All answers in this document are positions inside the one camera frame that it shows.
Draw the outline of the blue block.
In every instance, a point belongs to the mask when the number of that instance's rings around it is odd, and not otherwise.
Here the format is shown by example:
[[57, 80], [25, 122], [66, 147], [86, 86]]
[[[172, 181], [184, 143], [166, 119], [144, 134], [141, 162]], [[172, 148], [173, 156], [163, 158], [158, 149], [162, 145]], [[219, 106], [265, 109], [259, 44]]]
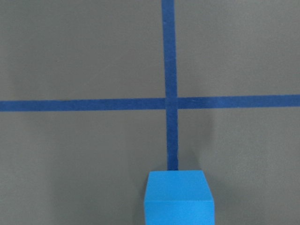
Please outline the blue block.
[[147, 225], [213, 225], [215, 204], [201, 170], [152, 171], [144, 197]]

